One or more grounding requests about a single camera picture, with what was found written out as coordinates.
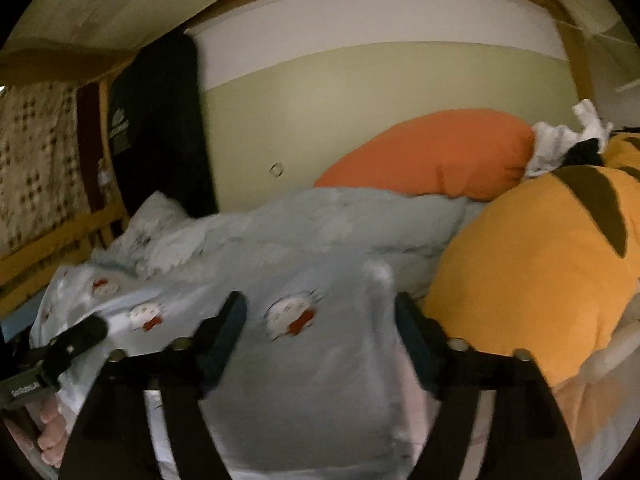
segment wall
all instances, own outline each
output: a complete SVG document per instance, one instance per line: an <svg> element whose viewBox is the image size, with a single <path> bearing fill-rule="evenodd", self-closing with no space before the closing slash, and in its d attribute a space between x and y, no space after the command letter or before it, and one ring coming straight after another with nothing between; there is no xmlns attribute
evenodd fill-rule
<svg viewBox="0 0 640 480"><path fill-rule="evenodd" d="M575 124L554 20L523 0L261 0L192 34L221 210L309 187L386 128L445 108Z"/></svg>
<svg viewBox="0 0 640 480"><path fill-rule="evenodd" d="M595 89L593 101L600 116L616 128L640 126L640 86L617 92L616 88L628 82L620 66L595 41L587 42L587 54Z"/></svg>

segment sheet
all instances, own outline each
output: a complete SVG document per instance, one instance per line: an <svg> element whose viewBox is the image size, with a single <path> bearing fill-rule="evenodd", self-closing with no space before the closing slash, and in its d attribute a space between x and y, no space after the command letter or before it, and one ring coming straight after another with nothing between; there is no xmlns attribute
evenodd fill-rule
<svg viewBox="0 0 640 480"><path fill-rule="evenodd" d="M481 209L464 198L314 189L252 213L193 220L156 194L109 250L58 271L32 340L46 344L92 312L110 324L107 341L61 378L71 430L111 349L157 351L242 290L248 325L202 405L234 478L404 478L393 296L397 288L423 295L444 247ZM317 312L296 337L270 317L292 298ZM151 392L147 400L156 453L173 479L161 401Z"/></svg>
<svg viewBox="0 0 640 480"><path fill-rule="evenodd" d="M93 261L143 280L165 276L198 283L261 279L308 256L361 251L392 267L399 290L422 297L444 248L483 208L467 198L317 188L249 213L193 220L156 193Z"/></svg>
<svg viewBox="0 0 640 480"><path fill-rule="evenodd" d="M640 420L639 370L640 350L636 350L595 384L580 377L575 380L573 388L580 392L578 402L563 412L584 480L595 480L606 471Z"/></svg>

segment wooden railing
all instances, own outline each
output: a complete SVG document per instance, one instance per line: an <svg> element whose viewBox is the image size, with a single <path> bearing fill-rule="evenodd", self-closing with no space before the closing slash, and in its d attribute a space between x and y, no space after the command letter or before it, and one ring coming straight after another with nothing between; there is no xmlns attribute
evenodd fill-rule
<svg viewBox="0 0 640 480"><path fill-rule="evenodd" d="M62 264L80 264L94 247L107 248L114 239L113 225L126 229L122 202L91 214L77 216L0 260L0 319L47 286Z"/></svg>

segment white cloth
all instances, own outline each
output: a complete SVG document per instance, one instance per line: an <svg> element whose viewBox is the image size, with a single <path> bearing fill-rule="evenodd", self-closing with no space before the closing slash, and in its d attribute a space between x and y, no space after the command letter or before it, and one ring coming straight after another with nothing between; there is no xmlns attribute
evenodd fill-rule
<svg viewBox="0 0 640 480"><path fill-rule="evenodd" d="M562 165L569 149L583 140L598 139L598 152L604 151L613 130L613 124L602 124L595 106L588 99L580 101L572 110L583 127L582 133L574 132L564 124L551 126L551 124L540 122L533 125L536 143L533 157L527 164L525 178L533 178L556 170Z"/></svg>

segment stuffed animal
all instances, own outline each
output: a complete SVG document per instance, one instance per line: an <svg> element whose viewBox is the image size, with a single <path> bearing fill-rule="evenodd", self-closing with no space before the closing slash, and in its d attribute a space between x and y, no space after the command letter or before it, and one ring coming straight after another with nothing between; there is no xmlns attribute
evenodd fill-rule
<svg viewBox="0 0 640 480"><path fill-rule="evenodd" d="M640 151L627 139L604 154L615 168L560 168L489 204L445 251L424 314L479 351L529 349L551 386L575 376L640 276Z"/></svg>

